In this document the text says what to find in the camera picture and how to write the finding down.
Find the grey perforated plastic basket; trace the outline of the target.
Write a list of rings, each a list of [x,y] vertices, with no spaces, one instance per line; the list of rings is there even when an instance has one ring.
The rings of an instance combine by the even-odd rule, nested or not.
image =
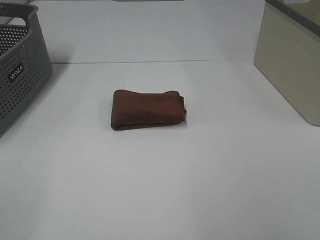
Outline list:
[[[37,11],[38,7],[32,4],[0,5],[2,17],[25,22],[0,26],[1,134],[28,108],[53,73]]]

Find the beige storage box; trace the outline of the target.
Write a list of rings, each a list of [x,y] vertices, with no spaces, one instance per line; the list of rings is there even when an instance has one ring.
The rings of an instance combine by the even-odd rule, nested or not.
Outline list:
[[[265,1],[254,65],[311,125],[320,124],[320,2]]]

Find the brown towel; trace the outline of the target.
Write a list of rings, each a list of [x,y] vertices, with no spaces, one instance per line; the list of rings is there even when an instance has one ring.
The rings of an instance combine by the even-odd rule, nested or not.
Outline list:
[[[110,126],[115,131],[172,126],[186,119],[184,98],[178,91],[113,93]]]

